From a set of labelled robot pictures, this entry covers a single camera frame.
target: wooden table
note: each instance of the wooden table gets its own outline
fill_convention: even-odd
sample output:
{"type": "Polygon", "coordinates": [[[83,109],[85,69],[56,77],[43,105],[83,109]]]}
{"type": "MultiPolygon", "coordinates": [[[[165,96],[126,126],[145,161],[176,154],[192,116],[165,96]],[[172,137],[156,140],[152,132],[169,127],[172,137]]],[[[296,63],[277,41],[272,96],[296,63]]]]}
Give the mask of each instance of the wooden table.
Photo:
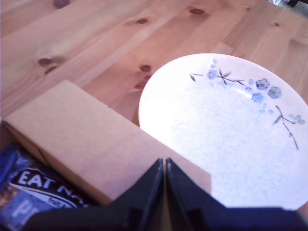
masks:
{"type": "Polygon", "coordinates": [[[1,36],[2,117],[68,79],[132,119],[151,74],[200,52],[255,62],[308,102],[308,21],[265,0],[2,0],[1,36]]]}

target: brown cardboard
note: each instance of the brown cardboard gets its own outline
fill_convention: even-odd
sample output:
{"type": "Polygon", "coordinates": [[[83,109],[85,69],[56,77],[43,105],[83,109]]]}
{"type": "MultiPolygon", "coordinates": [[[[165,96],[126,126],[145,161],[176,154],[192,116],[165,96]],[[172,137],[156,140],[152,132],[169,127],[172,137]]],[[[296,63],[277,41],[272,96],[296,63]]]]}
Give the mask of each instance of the brown cardboard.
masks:
{"type": "Polygon", "coordinates": [[[301,206],[298,209],[298,211],[307,218],[307,222],[308,222],[308,202],[306,202],[303,206],[301,206]]]}
{"type": "Polygon", "coordinates": [[[33,155],[101,204],[126,191],[157,158],[171,157],[210,192],[207,172],[68,81],[15,111],[5,122],[33,155]]]}

